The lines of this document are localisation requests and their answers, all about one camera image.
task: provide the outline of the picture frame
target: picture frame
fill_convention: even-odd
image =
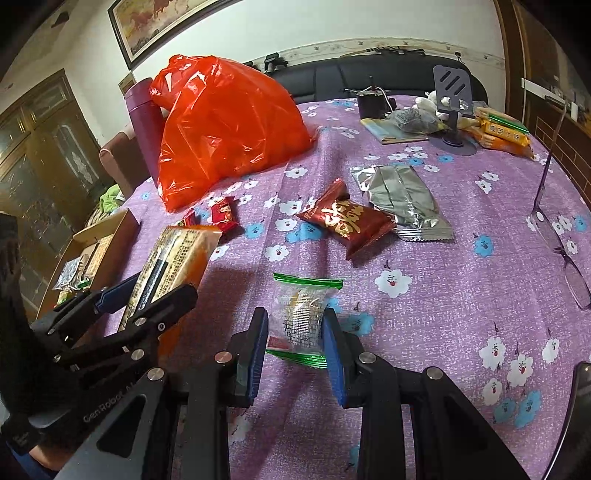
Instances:
[[[115,0],[109,19],[132,70],[196,21],[239,0]]]

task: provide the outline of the cardboard box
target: cardboard box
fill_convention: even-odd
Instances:
[[[96,269],[90,289],[100,290],[103,287],[112,286],[127,262],[129,251],[134,244],[138,230],[139,224],[134,214],[128,209],[124,209],[74,234],[51,276],[49,286],[39,307],[37,318],[39,319],[50,310],[53,310],[53,307],[57,303],[57,297],[60,292],[58,290],[52,290],[52,288],[56,284],[64,268],[64,264],[69,260],[79,257],[86,248],[97,244],[100,239],[109,235],[113,235],[113,237],[106,247],[105,254]]]

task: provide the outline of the blue gripper pad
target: blue gripper pad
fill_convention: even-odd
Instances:
[[[340,360],[339,348],[335,338],[334,328],[340,330],[339,322],[332,309],[326,309],[322,317],[322,341],[324,343],[324,356],[329,372],[330,385],[336,401],[341,407],[345,406],[347,392],[345,390],[345,369]]]
[[[254,334],[254,344],[252,345],[252,357],[248,364],[248,388],[246,390],[246,397],[250,404],[254,403],[258,395],[259,385],[261,384],[262,363],[265,359],[265,348],[267,347],[267,337],[269,336],[269,315],[267,311],[261,307],[257,307],[251,324],[255,321],[257,325]]]

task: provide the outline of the floral tablecloth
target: floral tablecloth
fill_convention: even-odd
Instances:
[[[441,367],[530,477],[541,478],[563,424],[573,367],[591,353],[591,312],[577,308],[562,257],[528,220],[544,148],[534,141],[539,161],[531,161],[489,150],[453,156],[428,141],[382,146],[360,125],[354,100],[299,108],[307,123],[322,126],[313,150],[224,181],[194,206],[207,223],[219,197],[235,196],[245,233],[214,252],[167,366],[180,369],[213,355],[246,328],[256,306],[270,308],[273,272],[342,278],[330,306],[343,328],[397,367]],[[453,243],[407,243],[390,234],[347,262],[335,238],[293,216],[338,177],[363,202],[349,168],[391,163],[414,166],[453,225]],[[141,228],[122,278],[142,268],[162,229],[184,213],[168,215],[150,181],[125,207]],[[591,215],[555,162],[541,207],[591,278]],[[116,331],[120,316],[109,319],[105,333]],[[337,405],[326,371],[267,355],[255,405],[232,416],[232,478],[354,478],[360,428],[361,410]],[[408,451],[409,470],[413,462]]]

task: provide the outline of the small red candy wrapper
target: small red candy wrapper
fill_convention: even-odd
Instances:
[[[349,200],[342,179],[335,180],[312,208],[297,216],[336,233],[337,239],[347,246],[346,260],[396,228],[384,212]]]
[[[223,233],[238,226],[232,213],[232,201],[234,201],[234,197],[224,197],[223,200],[212,206],[212,225],[217,226]]]
[[[195,215],[195,210],[192,208],[184,214],[183,218],[181,218],[177,222],[177,226],[194,226],[198,225],[199,222],[197,221],[197,216]]]

